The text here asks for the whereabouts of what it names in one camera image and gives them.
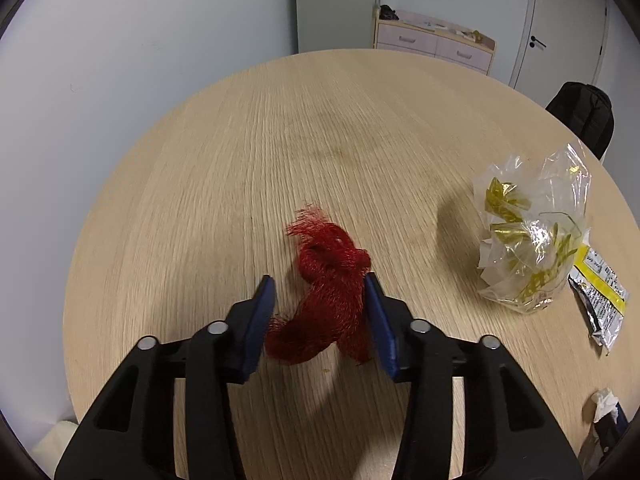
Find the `white tissue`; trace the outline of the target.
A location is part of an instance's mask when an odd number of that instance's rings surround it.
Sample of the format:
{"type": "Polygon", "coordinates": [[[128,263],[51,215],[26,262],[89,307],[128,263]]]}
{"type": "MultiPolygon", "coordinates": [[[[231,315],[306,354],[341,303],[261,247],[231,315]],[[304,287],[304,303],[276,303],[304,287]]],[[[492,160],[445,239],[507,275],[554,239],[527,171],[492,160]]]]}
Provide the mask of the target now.
{"type": "Polygon", "coordinates": [[[593,416],[585,442],[578,453],[585,478],[592,476],[620,443],[628,429],[628,418],[620,400],[610,388],[603,388],[590,396],[588,408],[593,416]]]}

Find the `yellow silver snack wrapper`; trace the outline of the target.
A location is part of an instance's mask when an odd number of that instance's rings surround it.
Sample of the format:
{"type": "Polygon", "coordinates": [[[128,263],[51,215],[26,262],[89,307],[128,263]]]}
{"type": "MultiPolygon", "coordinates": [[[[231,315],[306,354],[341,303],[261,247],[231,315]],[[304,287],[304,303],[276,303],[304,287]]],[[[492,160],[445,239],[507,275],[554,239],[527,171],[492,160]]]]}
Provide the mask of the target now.
{"type": "Polygon", "coordinates": [[[591,338],[607,356],[624,324],[628,290],[611,266],[588,244],[578,249],[567,278],[582,303],[591,338]]]}

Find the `clear bag with gold ribbon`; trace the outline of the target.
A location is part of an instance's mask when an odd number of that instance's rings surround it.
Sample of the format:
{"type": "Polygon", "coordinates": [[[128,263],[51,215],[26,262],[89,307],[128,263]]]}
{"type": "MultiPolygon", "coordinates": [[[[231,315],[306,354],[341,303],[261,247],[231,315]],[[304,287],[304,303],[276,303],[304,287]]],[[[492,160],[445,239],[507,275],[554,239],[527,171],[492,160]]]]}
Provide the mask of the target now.
{"type": "Polygon", "coordinates": [[[478,292],[521,314],[552,304],[587,232],[591,174],[576,141],[539,167],[520,155],[473,182],[482,222],[478,292]]]}

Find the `red mesh net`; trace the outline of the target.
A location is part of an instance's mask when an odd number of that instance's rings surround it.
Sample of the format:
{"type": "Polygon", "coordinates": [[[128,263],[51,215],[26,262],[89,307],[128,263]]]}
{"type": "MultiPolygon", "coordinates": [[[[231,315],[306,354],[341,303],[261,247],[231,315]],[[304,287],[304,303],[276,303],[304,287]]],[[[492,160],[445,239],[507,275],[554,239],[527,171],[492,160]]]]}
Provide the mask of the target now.
{"type": "Polygon", "coordinates": [[[368,252],[314,205],[297,213],[286,234],[297,240],[297,271],[308,290],[292,316],[271,319],[268,356],[285,365],[302,364],[334,344],[343,356],[368,362],[371,335],[363,307],[368,252]]]}

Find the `cream white seat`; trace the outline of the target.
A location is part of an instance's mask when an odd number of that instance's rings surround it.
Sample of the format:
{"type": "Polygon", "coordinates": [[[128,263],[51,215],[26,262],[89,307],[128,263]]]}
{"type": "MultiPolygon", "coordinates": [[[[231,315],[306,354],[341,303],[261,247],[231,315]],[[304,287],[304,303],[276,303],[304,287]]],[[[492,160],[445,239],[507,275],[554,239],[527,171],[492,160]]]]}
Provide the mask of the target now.
{"type": "Polygon", "coordinates": [[[49,478],[54,477],[55,469],[77,428],[77,422],[61,420],[30,450],[32,459],[49,478]]]}

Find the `round wooden table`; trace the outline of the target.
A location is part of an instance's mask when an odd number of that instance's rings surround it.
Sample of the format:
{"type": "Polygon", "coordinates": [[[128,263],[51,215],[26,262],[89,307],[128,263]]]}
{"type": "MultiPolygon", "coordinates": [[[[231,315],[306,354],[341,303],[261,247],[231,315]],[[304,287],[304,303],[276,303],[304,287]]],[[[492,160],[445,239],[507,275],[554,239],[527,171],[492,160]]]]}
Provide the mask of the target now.
{"type": "Polygon", "coordinates": [[[66,286],[60,479],[578,479],[639,411],[639,229],[578,137],[425,56],[280,58],[124,157],[66,286]]]}

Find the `black backpack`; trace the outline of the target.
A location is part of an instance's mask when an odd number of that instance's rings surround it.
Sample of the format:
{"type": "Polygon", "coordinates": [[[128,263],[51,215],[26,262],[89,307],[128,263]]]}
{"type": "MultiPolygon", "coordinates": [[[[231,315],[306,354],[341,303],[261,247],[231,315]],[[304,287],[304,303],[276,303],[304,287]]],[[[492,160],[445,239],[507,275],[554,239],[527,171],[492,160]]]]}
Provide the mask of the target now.
{"type": "Polygon", "coordinates": [[[603,158],[614,133],[612,102],[604,91],[592,84],[567,81],[546,111],[566,125],[597,159],[603,158]]]}

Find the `white door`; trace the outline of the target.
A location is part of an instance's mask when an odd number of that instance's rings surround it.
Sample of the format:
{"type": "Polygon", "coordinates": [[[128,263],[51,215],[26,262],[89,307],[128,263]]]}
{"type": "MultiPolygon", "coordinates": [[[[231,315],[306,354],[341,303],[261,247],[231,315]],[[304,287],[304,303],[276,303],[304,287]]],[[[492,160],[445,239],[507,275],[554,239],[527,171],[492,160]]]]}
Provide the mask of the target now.
{"type": "Polygon", "coordinates": [[[607,31],[606,0],[529,0],[513,88],[547,106],[567,81],[593,84],[607,31]]]}

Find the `tall grey cabinet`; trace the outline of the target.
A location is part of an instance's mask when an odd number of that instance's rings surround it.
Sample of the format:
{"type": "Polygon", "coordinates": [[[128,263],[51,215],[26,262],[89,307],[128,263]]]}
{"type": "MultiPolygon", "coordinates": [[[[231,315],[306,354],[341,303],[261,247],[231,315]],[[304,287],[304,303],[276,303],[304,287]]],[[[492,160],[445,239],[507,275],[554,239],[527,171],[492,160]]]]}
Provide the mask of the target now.
{"type": "Polygon", "coordinates": [[[378,0],[296,0],[299,52],[370,48],[377,7],[378,0]]]}

